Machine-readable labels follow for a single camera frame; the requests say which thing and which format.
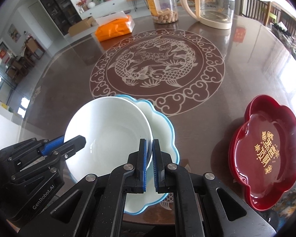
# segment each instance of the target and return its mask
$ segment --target glass kettle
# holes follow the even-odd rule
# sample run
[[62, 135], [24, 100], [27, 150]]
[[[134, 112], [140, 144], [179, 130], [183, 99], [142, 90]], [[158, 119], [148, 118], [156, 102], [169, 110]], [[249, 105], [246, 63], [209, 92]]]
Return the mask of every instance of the glass kettle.
[[234, 0], [194, 0], [195, 14], [190, 9], [187, 0], [180, 0], [180, 2], [183, 9], [204, 25], [218, 29], [231, 28], [234, 16]]

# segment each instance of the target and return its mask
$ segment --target red flower-shaped dish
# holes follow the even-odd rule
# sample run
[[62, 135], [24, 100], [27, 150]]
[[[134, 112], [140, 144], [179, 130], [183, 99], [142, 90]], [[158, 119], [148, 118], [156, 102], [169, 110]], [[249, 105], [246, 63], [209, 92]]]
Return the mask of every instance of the red flower-shaped dish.
[[275, 205], [296, 181], [296, 117], [268, 95], [255, 97], [229, 147], [229, 167], [258, 211]]

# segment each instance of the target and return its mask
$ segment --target circular table pattern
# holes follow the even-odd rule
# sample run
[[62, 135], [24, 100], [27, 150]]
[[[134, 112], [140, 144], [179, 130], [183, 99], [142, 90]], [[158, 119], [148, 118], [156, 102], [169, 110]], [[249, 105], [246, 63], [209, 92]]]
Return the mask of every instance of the circular table pattern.
[[147, 99], [167, 116], [205, 102], [223, 81], [225, 64], [206, 38], [158, 29], [123, 39], [97, 61], [90, 77], [94, 98], [127, 94]]

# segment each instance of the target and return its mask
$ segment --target white bowl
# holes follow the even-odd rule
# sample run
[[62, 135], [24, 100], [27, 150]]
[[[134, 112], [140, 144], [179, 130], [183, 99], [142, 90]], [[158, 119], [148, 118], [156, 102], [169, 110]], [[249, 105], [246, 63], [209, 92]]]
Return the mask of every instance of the white bowl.
[[[154, 139], [159, 139], [160, 149], [171, 155], [172, 162], [179, 164], [180, 157], [177, 148], [174, 145], [174, 128], [170, 120], [162, 113], [155, 110], [151, 102], [147, 100], [136, 100], [128, 95], [117, 95], [134, 103], [145, 114]], [[148, 206], [161, 202], [165, 194], [155, 192], [155, 183], [153, 176], [153, 163], [147, 169], [147, 186], [144, 194], [127, 194], [124, 212], [131, 215], [140, 214]]]
[[[101, 97], [85, 104], [71, 119], [64, 142], [82, 135], [86, 145], [66, 160], [75, 182], [87, 174], [106, 175], [127, 163], [128, 155], [139, 149], [145, 138], [148, 153], [152, 132], [143, 112], [133, 103], [118, 97]], [[148, 158], [149, 167], [152, 156]]]

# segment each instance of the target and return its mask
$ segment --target red paper sign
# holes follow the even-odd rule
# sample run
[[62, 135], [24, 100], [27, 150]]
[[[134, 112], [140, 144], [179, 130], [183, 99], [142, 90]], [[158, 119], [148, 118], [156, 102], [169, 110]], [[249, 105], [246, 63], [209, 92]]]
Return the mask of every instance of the red paper sign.
[[6, 55], [6, 51], [5, 50], [1, 50], [0, 51], [0, 59], [3, 59], [3, 57]]
[[234, 42], [243, 43], [243, 39], [245, 39], [246, 29], [244, 27], [236, 27], [236, 31], [234, 33]]

